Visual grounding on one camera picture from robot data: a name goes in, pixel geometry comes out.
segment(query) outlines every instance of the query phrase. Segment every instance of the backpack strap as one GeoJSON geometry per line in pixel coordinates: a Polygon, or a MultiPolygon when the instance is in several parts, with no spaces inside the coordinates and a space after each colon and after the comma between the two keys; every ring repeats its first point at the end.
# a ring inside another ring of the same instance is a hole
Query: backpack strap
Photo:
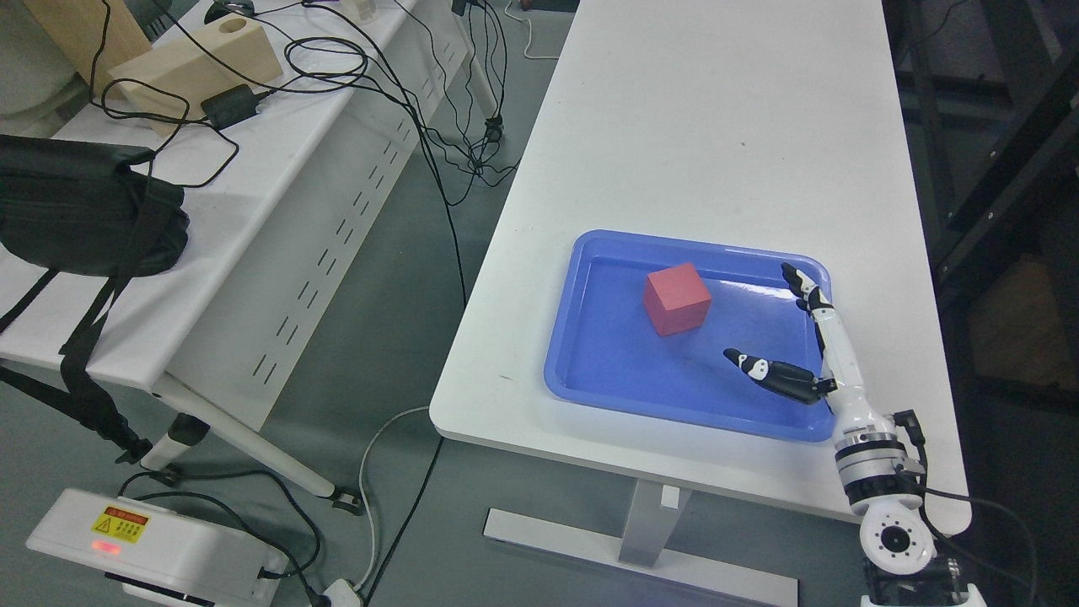
{"type": "MultiPolygon", "coordinates": [[[[153,163],[151,161],[149,173],[152,174],[152,171],[153,163]]],[[[148,175],[145,190],[132,192],[133,197],[140,199],[141,203],[131,236],[124,246],[124,253],[121,257],[117,274],[106,280],[91,303],[90,309],[83,315],[74,331],[71,332],[71,336],[59,350],[59,354],[64,356],[60,361],[60,377],[64,380],[68,392],[0,368],[0,382],[4,382],[25,395],[41,401],[74,419],[83,427],[97,432],[98,437],[111,441],[124,450],[117,463],[135,464],[153,445],[146,439],[140,439],[131,429],[127,419],[117,411],[112,397],[90,377],[86,365],[90,364],[90,358],[101,337],[109,312],[117,298],[131,281],[139,262],[161,237],[174,212],[172,207],[151,197],[150,183],[151,178],[148,175]]],[[[35,296],[55,275],[55,270],[49,270],[30,288],[30,291],[23,295],[15,307],[0,319],[0,332],[6,329],[30,305],[35,296]]]]}
{"type": "Polygon", "coordinates": [[[3,333],[4,330],[11,327],[11,323],[15,322],[15,319],[17,319],[18,316],[22,315],[24,311],[26,311],[27,306],[30,305],[30,302],[37,299],[38,294],[40,294],[41,291],[45,289],[45,286],[47,286],[49,282],[53,278],[55,278],[56,274],[58,273],[59,270],[55,267],[50,267],[44,274],[41,274],[41,277],[38,278],[38,281],[33,282],[33,286],[30,287],[30,290],[26,291],[26,294],[24,294],[23,298],[19,299],[17,303],[15,303],[15,306],[11,311],[8,311],[8,314],[0,317],[0,333],[3,333]]]}

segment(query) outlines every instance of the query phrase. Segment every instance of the red light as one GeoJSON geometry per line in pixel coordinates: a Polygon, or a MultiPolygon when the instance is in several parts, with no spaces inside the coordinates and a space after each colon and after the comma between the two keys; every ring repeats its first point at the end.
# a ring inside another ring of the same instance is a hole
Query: red light
{"type": "Polygon", "coordinates": [[[120,547],[114,543],[109,543],[101,540],[94,540],[91,542],[90,548],[100,552],[107,552],[112,555],[120,554],[120,547]]]}

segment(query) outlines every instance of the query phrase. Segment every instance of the wooden block with hole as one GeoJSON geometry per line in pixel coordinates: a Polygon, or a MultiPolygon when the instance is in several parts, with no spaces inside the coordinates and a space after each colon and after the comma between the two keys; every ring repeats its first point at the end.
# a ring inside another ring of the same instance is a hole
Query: wooden block with hole
{"type": "MultiPolygon", "coordinates": [[[[227,15],[192,31],[191,36],[215,57],[256,82],[269,83],[282,74],[281,63],[257,22],[227,15]]],[[[158,46],[112,68],[109,73],[114,79],[129,78],[183,97],[191,104],[188,119],[192,120],[205,115],[200,104],[209,97],[237,84],[255,87],[214,60],[187,37],[158,46]]],[[[122,81],[117,86],[139,111],[170,118],[183,116],[183,102],[177,98],[136,82],[122,81]]],[[[162,122],[151,121],[150,124],[162,136],[175,128],[162,122]]]]}

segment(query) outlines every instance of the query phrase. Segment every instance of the blue tray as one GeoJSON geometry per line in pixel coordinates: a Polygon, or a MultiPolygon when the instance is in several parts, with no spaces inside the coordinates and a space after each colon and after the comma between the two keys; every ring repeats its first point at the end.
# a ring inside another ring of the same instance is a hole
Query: blue tray
{"type": "Polygon", "coordinates": [[[831,295],[828,271],[801,254],[607,230],[573,246],[544,380],[561,399],[618,412],[817,442],[832,433],[823,401],[806,406],[760,388],[724,348],[819,372],[812,321],[780,263],[831,295]],[[692,262],[712,293],[705,325],[659,337],[642,302],[645,275],[692,262]]]}

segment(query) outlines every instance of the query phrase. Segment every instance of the red cube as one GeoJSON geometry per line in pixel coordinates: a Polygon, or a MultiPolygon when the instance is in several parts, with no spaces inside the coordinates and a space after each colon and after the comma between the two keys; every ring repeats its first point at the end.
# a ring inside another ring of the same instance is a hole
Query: red cube
{"type": "Polygon", "coordinates": [[[656,333],[668,336],[705,325],[712,294],[693,263],[682,263],[648,274],[644,309],[656,333]]]}

